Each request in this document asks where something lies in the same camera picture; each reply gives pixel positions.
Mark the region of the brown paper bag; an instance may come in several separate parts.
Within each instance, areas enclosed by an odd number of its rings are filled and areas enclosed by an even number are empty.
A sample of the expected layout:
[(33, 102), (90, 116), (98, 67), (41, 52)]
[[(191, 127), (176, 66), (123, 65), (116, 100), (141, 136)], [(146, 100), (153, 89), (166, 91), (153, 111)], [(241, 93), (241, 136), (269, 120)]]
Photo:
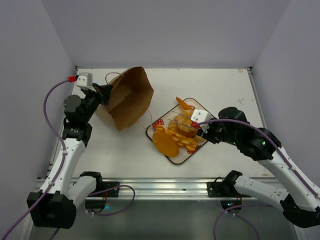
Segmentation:
[(154, 89), (142, 66), (125, 70), (111, 82), (109, 104), (100, 104), (95, 114), (121, 132), (133, 126), (149, 109)]

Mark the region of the orange fake bun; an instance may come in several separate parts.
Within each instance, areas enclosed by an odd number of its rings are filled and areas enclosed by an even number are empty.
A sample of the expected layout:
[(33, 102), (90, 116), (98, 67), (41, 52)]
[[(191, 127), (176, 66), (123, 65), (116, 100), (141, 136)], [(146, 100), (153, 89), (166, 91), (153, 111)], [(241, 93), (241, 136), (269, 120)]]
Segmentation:
[(187, 138), (193, 138), (196, 133), (197, 129), (194, 127), (191, 127), (192, 121), (191, 116), (193, 114), (193, 110), (183, 110), (177, 115), (182, 115), (182, 120), (179, 121), (179, 133), (182, 136), (185, 136)]

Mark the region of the long orange fake baguette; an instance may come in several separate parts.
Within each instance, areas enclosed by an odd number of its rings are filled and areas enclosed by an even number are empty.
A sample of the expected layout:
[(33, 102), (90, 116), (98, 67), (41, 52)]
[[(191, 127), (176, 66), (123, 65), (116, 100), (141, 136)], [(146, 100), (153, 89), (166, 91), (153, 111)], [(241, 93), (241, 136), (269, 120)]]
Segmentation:
[(179, 97), (175, 98), (178, 105), (183, 109), (183, 110), (193, 110), (193, 107), (191, 107), (190, 105), (188, 105), (186, 102), (184, 102), (182, 99), (180, 99)]

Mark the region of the round orange fake bread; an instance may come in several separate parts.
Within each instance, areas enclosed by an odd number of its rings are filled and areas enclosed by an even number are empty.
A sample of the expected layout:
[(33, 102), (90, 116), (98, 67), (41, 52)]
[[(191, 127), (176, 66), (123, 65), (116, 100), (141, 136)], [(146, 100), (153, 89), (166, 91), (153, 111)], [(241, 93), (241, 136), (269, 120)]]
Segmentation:
[(152, 136), (156, 149), (167, 157), (177, 157), (180, 153), (177, 142), (166, 132), (156, 131)]

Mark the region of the metal tongs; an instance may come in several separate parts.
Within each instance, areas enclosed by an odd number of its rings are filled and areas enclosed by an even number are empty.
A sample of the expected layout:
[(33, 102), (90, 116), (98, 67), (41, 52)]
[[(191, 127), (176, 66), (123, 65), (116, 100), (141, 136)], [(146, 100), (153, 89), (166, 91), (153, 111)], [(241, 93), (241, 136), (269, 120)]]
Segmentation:
[(199, 127), (194, 124), (191, 120), (191, 116), (193, 115), (194, 111), (192, 109), (182, 110), (180, 112), (172, 111), (176, 115), (173, 118), (169, 119), (168, 128), (171, 131), (191, 131), (197, 130)]

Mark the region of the round yellow fake pastry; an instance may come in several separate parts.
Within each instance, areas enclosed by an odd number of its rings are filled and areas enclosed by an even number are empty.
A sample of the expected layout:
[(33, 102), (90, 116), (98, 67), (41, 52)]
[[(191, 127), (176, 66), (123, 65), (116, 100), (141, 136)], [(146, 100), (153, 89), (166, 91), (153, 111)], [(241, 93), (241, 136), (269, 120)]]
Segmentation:
[(179, 121), (183, 119), (182, 115), (176, 115), (173, 120), (170, 120), (168, 124), (168, 129), (172, 132), (179, 133), (180, 128), (179, 128)]

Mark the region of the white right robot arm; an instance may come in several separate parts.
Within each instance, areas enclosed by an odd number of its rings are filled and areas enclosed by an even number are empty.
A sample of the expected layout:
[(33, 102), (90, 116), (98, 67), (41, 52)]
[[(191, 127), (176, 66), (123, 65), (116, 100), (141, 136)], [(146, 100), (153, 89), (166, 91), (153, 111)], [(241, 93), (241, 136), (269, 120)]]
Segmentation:
[(228, 143), (243, 155), (265, 167), (282, 185), (272, 187), (232, 170), (216, 188), (227, 196), (246, 195), (279, 209), (300, 228), (320, 224), (320, 188), (292, 161), (277, 137), (266, 128), (252, 126), (236, 107), (221, 110), (215, 118), (197, 110), (192, 119), (199, 124), (197, 134), (213, 143)]

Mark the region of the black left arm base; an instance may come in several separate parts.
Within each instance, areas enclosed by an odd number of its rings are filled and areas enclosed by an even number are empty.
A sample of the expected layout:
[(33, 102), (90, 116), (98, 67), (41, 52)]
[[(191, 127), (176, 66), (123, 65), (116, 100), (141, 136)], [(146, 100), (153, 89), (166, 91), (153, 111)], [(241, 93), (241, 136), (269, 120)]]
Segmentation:
[(119, 196), (119, 181), (103, 181), (100, 186), (89, 194), (84, 201), (88, 212), (101, 213), (107, 207), (107, 200)]

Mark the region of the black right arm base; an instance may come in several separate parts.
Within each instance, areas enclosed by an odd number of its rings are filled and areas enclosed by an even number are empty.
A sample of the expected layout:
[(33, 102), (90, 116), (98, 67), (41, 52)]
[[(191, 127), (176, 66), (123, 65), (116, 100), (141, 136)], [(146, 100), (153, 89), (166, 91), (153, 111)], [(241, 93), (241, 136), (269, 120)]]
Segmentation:
[[(206, 183), (206, 191), (209, 198), (220, 200), (220, 206), (226, 210), (231, 207), (243, 204), (243, 197), (249, 198), (248, 195), (238, 193), (233, 185), (230, 185), (224, 178), (217, 177), (213, 181)], [(228, 210), (231, 213), (239, 213), (242, 207)]]

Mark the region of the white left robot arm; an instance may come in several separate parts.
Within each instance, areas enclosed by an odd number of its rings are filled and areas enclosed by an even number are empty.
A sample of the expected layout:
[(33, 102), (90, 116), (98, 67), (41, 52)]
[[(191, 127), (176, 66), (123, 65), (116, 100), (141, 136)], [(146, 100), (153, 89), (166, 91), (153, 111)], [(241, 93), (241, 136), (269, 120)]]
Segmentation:
[(108, 104), (113, 86), (110, 84), (81, 88), (84, 98), (65, 98), (63, 131), (59, 136), (61, 150), (38, 192), (31, 192), (27, 205), (36, 227), (69, 229), (75, 222), (77, 209), (86, 197), (99, 196), (104, 184), (99, 172), (83, 172), (76, 183), (71, 180), (92, 133), (89, 121), (100, 104)]

